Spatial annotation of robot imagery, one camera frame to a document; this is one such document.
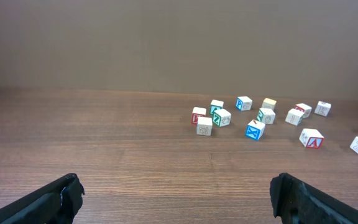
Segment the white block green O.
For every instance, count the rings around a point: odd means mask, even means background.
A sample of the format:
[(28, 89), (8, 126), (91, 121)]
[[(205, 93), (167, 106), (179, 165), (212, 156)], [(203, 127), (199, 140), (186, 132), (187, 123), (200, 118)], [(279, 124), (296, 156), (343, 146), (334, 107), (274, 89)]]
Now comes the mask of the white block green O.
[(257, 120), (264, 124), (273, 124), (275, 120), (275, 112), (270, 108), (260, 108)]

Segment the white block paw print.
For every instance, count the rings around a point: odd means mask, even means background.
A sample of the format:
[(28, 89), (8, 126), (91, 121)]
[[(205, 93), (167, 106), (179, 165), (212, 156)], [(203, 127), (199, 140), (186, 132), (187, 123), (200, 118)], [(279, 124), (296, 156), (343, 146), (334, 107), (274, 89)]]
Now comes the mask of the white block paw print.
[(213, 127), (213, 121), (209, 117), (199, 117), (196, 125), (197, 135), (210, 136)]

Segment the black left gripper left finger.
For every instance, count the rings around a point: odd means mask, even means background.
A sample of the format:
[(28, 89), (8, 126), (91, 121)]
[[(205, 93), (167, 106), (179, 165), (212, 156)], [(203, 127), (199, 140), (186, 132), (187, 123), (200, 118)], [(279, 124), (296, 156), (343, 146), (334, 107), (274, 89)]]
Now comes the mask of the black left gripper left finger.
[(85, 190), (78, 176), (69, 173), (0, 208), (0, 224), (72, 224), (83, 204)]

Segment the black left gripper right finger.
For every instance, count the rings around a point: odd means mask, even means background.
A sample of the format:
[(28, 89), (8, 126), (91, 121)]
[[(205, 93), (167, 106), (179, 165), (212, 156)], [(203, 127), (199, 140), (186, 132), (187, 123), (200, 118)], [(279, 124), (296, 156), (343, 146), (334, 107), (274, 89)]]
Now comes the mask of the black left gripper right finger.
[(288, 173), (274, 177), (269, 191), (273, 215), (282, 223), (358, 224), (358, 210)]

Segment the white block red W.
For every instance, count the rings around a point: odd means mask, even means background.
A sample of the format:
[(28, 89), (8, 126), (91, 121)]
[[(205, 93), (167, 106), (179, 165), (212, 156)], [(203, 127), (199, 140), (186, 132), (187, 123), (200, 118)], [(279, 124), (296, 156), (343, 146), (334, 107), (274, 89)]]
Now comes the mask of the white block red W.
[(191, 123), (197, 124), (199, 117), (206, 116), (206, 108), (194, 107), (191, 116)]

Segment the white block numeral one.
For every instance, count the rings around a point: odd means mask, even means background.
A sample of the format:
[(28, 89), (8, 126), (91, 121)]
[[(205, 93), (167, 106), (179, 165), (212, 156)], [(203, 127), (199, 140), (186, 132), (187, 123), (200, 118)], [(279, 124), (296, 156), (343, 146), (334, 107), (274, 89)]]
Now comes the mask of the white block numeral one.
[(292, 108), (288, 112), (287, 117), (285, 118), (285, 121), (294, 125), (294, 126), (298, 126), (301, 123), (301, 120), (303, 119), (304, 114), (305, 114), (304, 112)]

